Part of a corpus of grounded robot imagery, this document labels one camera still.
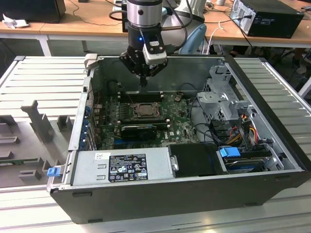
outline power cable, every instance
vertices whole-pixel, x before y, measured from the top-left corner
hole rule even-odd
[[[80,9],[80,7],[75,4],[74,2],[72,2],[71,0],[69,0],[73,5],[75,5],[77,7],[77,9],[73,10],[72,14],[73,16],[77,17],[78,19],[80,19],[82,22],[84,23],[87,23],[87,24],[92,24],[92,25],[97,25],[97,26],[117,26],[119,24],[122,24],[122,23],[117,23],[117,24],[98,24],[98,23],[90,23],[90,22],[87,22],[85,21],[84,19],[82,19],[79,15],[76,15],[76,11],[78,11]]]

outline circuit board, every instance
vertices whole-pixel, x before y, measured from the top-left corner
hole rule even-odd
[[[185,144],[199,142],[196,130],[189,120],[187,101],[184,99],[176,101],[176,94],[163,94],[162,102],[157,106],[161,110],[162,116],[170,120],[169,128],[156,131],[156,138],[149,141],[125,142],[121,138],[120,107],[122,103],[117,97],[109,97],[103,103],[104,121],[99,124],[101,150],[112,149],[134,149],[134,148],[154,148],[166,147],[169,144]]]

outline sticker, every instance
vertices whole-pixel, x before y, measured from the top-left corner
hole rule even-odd
[[[95,160],[100,160],[100,159],[109,159],[111,153],[106,152],[106,153],[95,153]]]
[[[3,164],[0,164],[0,166],[13,166],[12,163],[3,163]]]
[[[112,155],[109,157],[108,180],[110,182],[142,181],[147,179],[146,154]]]

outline white wire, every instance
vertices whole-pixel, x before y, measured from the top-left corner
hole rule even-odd
[[[220,23],[225,23],[225,22],[231,22],[231,21],[234,21],[234,20],[236,20],[236,19],[241,19],[240,17],[238,17],[238,18],[233,18],[233,19],[231,19],[230,21],[227,21],[227,20],[225,20],[225,21],[219,21],[218,22],[218,28],[216,28],[214,31],[213,31],[213,33],[212,33],[212,35],[210,35],[210,39],[209,39],[209,42],[208,42],[208,48],[207,48],[207,52],[206,52],[206,54],[207,55],[209,55],[209,48],[210,48],[210,42],[212,41],[212,37],[213,37],[213,35],[214,35],[214,33],[218,30],[218,29],[222,29],[222,30],[224,30],[224,28],[220,25]]]
[[[219,26],[218,28],[216,28],[216,29],[213,31],[212,35],[210,35],[210,39],[209,39],[209,42],[208,42],[208,48],[207,48],[207,52],[206,52],[207,55],[209,54],[209,49],[210,49],[210,46],[211,46],[211,45],[210,45],[210,42],[212,41],[212,38],[213,38],[214,33],[215,33],[218,29],[224,29],[224,28],[221,27],[221,26]]]

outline power supply label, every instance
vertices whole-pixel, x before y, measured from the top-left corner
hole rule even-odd
[[[110,182],[148,179],[146,154],[113,155],[109,157]]]

